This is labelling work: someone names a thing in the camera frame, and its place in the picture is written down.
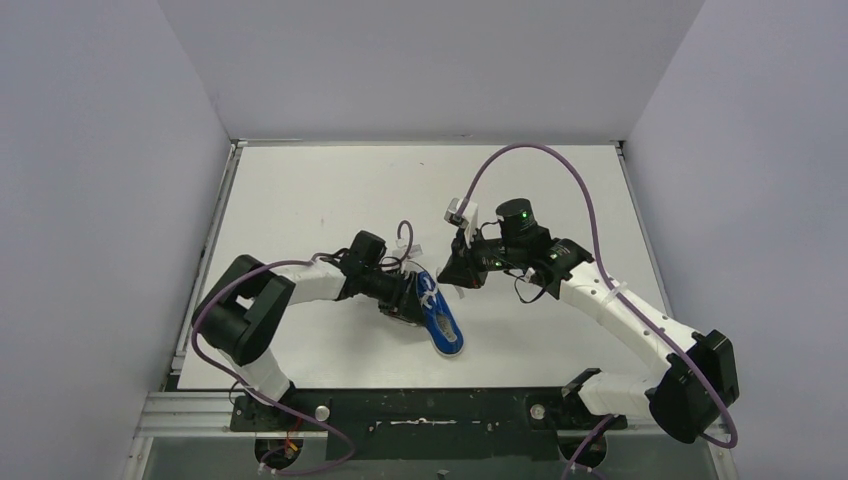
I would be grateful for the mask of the white shoelace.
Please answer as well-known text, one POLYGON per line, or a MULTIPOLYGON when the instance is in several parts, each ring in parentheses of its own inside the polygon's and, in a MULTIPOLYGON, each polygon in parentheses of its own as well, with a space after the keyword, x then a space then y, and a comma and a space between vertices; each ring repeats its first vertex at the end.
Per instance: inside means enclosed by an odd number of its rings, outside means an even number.
POLYGON ((443 273, 442 267, 426 268, 423 265, 416 265, 416 290, 419 303, 425 312, 441 311, 448 305, 447 300, 442 293, 441 288, 447 286, 449 291, 453 291, 452 296, 458 300, 463 300, 466 297, 464 288, 442 282, 438 279, 443 273))

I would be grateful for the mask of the blue canvas sneaker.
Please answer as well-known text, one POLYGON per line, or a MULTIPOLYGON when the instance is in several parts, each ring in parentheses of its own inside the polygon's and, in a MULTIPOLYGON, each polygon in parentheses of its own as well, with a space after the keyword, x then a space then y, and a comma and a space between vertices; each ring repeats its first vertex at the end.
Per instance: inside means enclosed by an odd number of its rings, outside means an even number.
POLYGON ((424 315, 424 328, 435 349, 443 356, 459 355, 464 347, 464 336, 449 305, 437 312, 425 312, 421 305, 420 308, 424 315))

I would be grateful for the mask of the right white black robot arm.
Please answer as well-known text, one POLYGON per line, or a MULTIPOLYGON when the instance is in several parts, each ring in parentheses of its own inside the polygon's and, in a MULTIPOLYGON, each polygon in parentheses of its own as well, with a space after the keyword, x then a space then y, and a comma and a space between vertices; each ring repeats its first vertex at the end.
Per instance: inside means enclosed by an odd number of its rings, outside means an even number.
POLYGON ((585 427, 605 415, 652 419, 675 440, 691 444, 738 399, 735 352, 724 334, 703 334, 630 292, 603 273, 588 250, 540 226, 528 199, 502 203, 496 217, 500 235, 487 239, 476 204, 452 199, 445 219, 457 233, 439 282, 480 289, 488 273, 518 270, 520 280, 583 312, 648 369, 645 375, 585 371, 562 400, 568 422, 585 427))

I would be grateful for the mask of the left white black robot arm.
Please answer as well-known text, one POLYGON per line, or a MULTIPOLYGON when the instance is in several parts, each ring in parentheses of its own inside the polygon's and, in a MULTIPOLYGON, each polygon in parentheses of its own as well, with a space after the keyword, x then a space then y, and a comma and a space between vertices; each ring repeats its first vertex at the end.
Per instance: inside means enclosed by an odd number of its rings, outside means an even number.
POLYGON ((225 358, 220 369, 251 389, 259 417, 284 426, 295 416, 296 400, 270 344, 289 306, 363 295, 386 316, 425 324, 416 273, 382 267, 385 252, 381 237, 361 230, 349 247, 310 261, 265 264, 241 255, 196 308, 191 341, 218 350, 225 358))

